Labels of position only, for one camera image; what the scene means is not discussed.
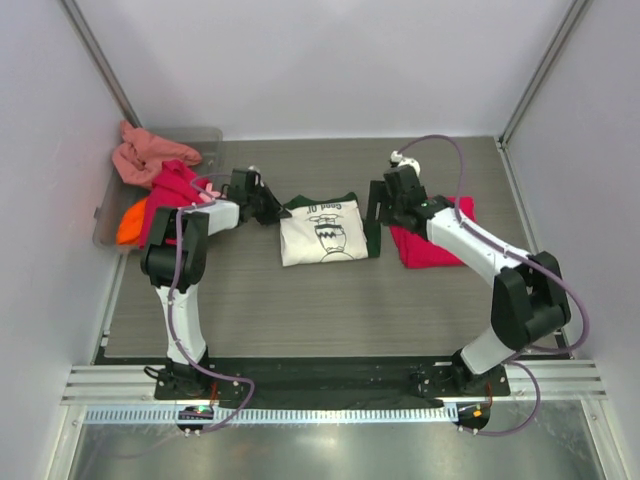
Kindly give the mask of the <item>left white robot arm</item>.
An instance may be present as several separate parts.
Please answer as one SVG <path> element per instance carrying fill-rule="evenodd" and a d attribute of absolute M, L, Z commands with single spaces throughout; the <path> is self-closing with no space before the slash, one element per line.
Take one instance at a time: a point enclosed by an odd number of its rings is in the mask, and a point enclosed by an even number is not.
<path fill-rule="evenodd" d="M 233 170 L 220 195 L 198 181 L 191 182 L 197 200 L 156 209 L 142 250 L 141 271 L 161 301 L 168 335 L 164 367 L 144 369 L 156 382 L 158 400 L 200 399 L 222 381 L 253 392 L 252 380 L 213 371 L 199 318 L 199 284 L 210 237 L 250 220 L 269 226 L 288 216 L 255 167 Z"/>

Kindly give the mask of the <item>magenta t shirt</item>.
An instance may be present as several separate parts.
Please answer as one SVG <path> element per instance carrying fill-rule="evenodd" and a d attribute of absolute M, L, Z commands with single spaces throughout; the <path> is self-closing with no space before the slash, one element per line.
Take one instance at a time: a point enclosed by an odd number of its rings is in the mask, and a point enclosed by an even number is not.
<path fill-rule="evenodd" d="M 463 266 L 448 250 L 438 247 L 400 226 L 389 227 L 402 264 L 408 269 Z"/>

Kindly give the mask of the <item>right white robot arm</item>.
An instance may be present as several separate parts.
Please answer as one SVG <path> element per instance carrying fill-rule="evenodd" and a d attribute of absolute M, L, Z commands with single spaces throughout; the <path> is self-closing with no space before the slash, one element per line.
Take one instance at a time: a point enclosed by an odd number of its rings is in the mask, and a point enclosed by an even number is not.
<path fill-rule="evenodd" d="M 566 325 L 569 302 L 553 255 L 515 248 L 464 215 L 458 201 L 428 196 L 419 173 L 415 159 L 392 152 L 389 169 L 370 184 L 365 224 L 398 227 L 442 248 L 491 287 L 489 326 L 451 357 L 452 386 L 469 396 L 504 361 Z"/>

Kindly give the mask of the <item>white and green t shirt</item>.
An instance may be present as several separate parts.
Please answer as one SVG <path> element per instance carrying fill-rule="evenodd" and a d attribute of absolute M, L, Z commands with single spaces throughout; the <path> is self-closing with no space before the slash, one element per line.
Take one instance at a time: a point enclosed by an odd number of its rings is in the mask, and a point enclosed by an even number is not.
<path fill-rule="evenodd" d="M 280 220 L 284 267 L 380 256 L 380 227 L 364 223 L 353 192 L 329 200 L 298 195 L 285 203 L 284 209 L 288 213 Z"/>

